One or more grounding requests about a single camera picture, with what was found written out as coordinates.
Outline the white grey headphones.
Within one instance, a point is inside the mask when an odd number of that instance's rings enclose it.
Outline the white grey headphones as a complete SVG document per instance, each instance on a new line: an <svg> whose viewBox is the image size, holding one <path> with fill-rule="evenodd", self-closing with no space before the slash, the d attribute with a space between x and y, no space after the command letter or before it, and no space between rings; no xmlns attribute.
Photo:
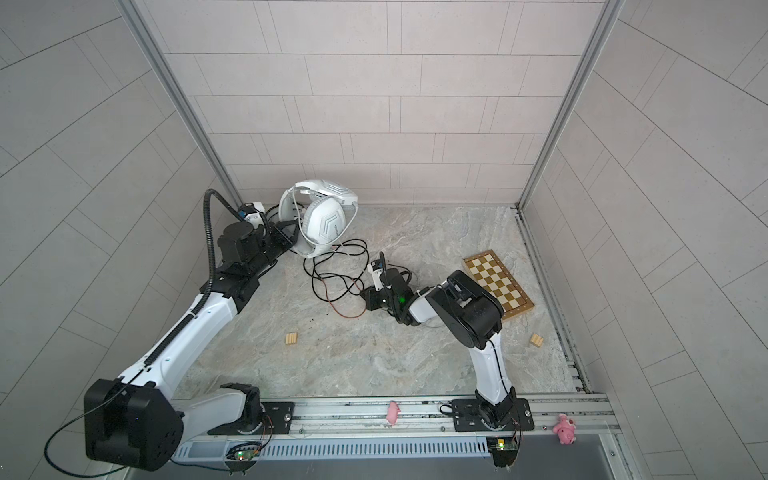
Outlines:
<svg viewBox="0 0 768 480"><path fill-rule="evenodd" d="M296 183L282 194L278 206L280 221L296 223L298 237L294 250L305 259L328 253L358 212L355 192L320 179Z"/></svg>

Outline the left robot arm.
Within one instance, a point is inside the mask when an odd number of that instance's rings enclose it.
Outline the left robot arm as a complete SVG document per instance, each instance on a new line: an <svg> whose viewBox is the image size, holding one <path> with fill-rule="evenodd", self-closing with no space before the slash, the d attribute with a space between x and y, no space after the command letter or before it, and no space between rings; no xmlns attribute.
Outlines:
<svg viewBox="0 0 768 480"><path fill-rule="evenodd" d="M255 385L225 383L185 401L174 393L208 343L244 309L261 277L297 238L295 221L269 228L240 221L223 231L219 244L225 262L213 270L190 309L116 379L100 379L87 390L89 459L155 471L198 435L271 436L280 428L278 412L263 405Z"/></svg>

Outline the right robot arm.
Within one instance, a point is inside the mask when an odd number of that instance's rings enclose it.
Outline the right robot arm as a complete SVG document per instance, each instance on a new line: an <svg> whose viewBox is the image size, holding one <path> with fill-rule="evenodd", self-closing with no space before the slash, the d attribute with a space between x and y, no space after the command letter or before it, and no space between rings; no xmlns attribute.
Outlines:
<svg viewBox="0 0 768 480"><path fill-rule="evenodd" d="M373 285L363 290L368 311L385 310L397 323L418 326L439 319L466 347L476 376L470 417L489 430L532 431L528 401L516 394L502 352L502 305L460 270L433 287L414 291L395 267L382 260L369 267Z"/></svg>

